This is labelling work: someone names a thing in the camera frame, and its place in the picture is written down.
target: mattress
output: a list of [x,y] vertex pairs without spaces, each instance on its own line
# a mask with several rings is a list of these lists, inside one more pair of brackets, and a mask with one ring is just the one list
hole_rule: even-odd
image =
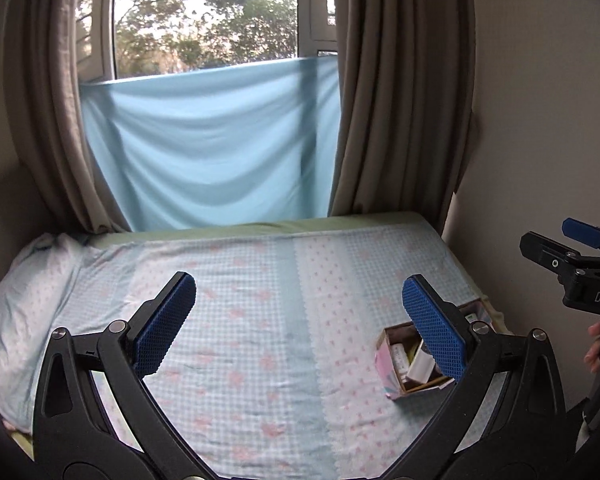
[[[178,270],[195,277],[196,306],[144,382],[189,445],[226,477],[379,475],[448,394],[397,402],[383,394],[374,343],[384,327],[408,320],[403,280],[423,274],[456,304],[480,297],[415,214],[106,235],[87,246],[43,237],[0,284],[5,420],[30,431],[51,330],[97,332],[128,319]],[[116,433],[137,446],[106,380],[96,374],[96,382]],[[501,385],[498,376],[461,447],[479,438]]]

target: pink box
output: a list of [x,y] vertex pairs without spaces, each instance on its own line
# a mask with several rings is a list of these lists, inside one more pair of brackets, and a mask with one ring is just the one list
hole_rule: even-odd
[[[487,313],[481,300],[475,300],[459,307],[460,312],[465,316],[475,314],[479,320],[491,325],[491,317]],[[413,326],[411,321],[400,325],[390,326],[382,330],[378,342],[376,343],[376,370],[380,375],[384,394],[391,400],[399,399],[417,392],[428,392],[429,390],[441,390],[449,386],[454,380],[450,377],[441,375],[437,370],[433,370],[429,382],[419,384],[408,381],[403,383],[398,378],[394,360],[391,357],[389,346],[396,343],[403,343],[405,348],[410,348],[413,344],[420,342],[420,334]]]

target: human hand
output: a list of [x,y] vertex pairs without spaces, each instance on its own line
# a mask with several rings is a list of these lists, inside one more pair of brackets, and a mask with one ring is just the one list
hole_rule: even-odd
[[589,370],[592,374],[600,370],[600,321],[587,328],[587,332],[596,340],[589,348],[589,351],[584,356],[584,362],[589,365]]

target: checkered blanket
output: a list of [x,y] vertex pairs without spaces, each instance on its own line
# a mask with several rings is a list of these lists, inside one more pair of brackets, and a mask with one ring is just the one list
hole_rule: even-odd
[[[26,285],[17,285],[22,297],[11,291],[5,299],[15,286],[9,276],[0,284],[0,309],[27,317],[24,331],[8,320],[0,324],[1,413],[30,430],[50,330],[96,332],[113,319],[129,319],[184,270],[196,280],[196,306],[158,372],[144,382],[189,445],[225,477],[379,475],[447,395],[426,392],[397,402],[384,396],[374,345],[384,327],[408,320],[403,280],[423,274],[456,304],[477,297],[424,220],[106,250],[72,244],[61,237],[45,250],[29,250],[14,269],[22,280],[22,266],[36,267]],[[31,348],[35,355],[26,352]],[[106,380],[97,374],[96,382],[118,435],[136,446]],[[464,446],[479,437],[500,384],[492,384]]]

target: silver bolt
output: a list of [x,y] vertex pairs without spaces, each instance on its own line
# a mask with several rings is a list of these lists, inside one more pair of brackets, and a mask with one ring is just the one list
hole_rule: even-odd
[[51,337],[53,339],[62,339],[64,336],[66,336],[66,329],[65,328],[56,328],[51,333]]
[[537,339],[538,341],[544,341],[546,339],[546,332],[544,330],[540,330],[539,328],[536,328],[532,334],[534,339]]
[[125,327],[126,323],[121,319],[117,319],[109,324],[109,332],[117,334],[118,332],[122,332],[125,329]]
[[480,335],[485,335],[489,331],[489,325],[483,321],[474,321],[471,328],[475,333]]

